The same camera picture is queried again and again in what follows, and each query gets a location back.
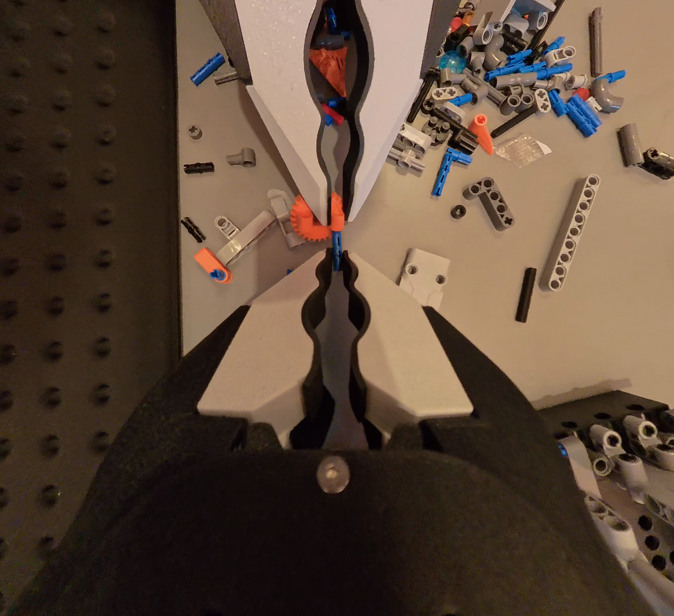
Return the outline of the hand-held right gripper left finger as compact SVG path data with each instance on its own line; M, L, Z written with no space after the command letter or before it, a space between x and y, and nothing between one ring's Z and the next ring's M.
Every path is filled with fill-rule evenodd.
M273 427L282 443L323 443L333 419L316 329L332 254L316 253L249 306L198 402L201 415Z

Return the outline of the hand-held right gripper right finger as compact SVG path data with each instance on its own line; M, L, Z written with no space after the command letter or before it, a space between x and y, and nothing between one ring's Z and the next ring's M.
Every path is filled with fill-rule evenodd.
M470 417L474 406L425 309L355 253L342 257L350 350L349 399L366 434L387 442L399 426Z

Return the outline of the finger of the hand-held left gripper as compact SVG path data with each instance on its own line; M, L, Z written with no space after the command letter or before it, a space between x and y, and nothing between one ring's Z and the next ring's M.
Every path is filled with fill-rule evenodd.
M364 47L357 50L355 132L342 172L344 212L353 222L382 170L422 83L434 0L355 0Z
M321 154L324 116L309 74L322 0L234 0L247 56L247 91L299 193L330 222L332 180Z

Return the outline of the orange toothed gear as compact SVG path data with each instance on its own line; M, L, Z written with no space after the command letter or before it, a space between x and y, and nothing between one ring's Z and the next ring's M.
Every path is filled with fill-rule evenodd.
M298 194L290 210L292 228L306 241L325 241L331 238L333 233L341 233L345 224L342 199L335 192L331 196L330 213L330 225L321 224L302 195Z

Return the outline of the black flat link piece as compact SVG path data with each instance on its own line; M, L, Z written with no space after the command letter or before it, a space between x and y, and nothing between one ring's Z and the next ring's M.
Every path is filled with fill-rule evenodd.
M673 178L673 157L654 147L646 149L643 153L641 167L661 180Z

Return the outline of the grey rectangular panel piece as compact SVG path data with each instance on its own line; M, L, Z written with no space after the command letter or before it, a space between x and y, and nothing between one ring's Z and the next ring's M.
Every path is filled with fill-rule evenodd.
M451 261L418 249L408 249L396 284L423 307L440 310Z

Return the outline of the orange connector block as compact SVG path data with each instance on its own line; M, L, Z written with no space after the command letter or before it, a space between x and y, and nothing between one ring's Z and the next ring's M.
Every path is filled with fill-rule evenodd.
M232 281L231 271L223 265L210 249L199 249L194 255L194 260L216 283L229 284Z

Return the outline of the short black axle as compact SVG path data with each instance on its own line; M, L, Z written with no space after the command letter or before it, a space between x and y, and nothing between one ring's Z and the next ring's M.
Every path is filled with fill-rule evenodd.
M515 315L515 320L522 324L526 323L528 319L528 312L536 284L536 275L537 269L534 267L527 267L524 271Z

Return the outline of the light grey axle pin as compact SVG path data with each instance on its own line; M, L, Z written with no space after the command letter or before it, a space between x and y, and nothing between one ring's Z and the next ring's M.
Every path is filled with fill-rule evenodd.
M414 150L400 150L392 147L388 152L388 158L402 169L412 170L419 174L425 170L425 164L416 156Z

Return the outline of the small clear sticker bag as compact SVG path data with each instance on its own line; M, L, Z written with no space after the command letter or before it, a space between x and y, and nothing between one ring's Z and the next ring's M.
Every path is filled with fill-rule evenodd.
M546 144L527 134L520 134L514 139L506 140L495 146L496 155L522 168L542 157L551 154L552 150Z

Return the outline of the dark grey angled beam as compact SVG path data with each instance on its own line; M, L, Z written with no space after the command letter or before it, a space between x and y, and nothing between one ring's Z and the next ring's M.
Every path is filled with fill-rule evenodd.
M462 194L467 200L477 199L481 202L497 231L504 232L514 225L514 216L493 178L485 177L468 185Z

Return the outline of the long grey holed beam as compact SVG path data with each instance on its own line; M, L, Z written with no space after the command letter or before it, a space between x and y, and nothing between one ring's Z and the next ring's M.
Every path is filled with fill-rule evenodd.
M542 291L558 292L565 284L600 184L596 174L574 184L538 283Z

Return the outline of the grey partly built model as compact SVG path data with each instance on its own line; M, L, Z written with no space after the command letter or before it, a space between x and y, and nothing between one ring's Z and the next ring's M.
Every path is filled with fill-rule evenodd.
M610 390L540 412L611 555L657 615L672 615L673 408Z

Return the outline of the grey tube connector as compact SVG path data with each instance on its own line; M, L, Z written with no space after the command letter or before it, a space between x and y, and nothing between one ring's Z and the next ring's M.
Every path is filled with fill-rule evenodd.
M641 167L644 155L636 123L628 123L617 131L621 158L625 167Z

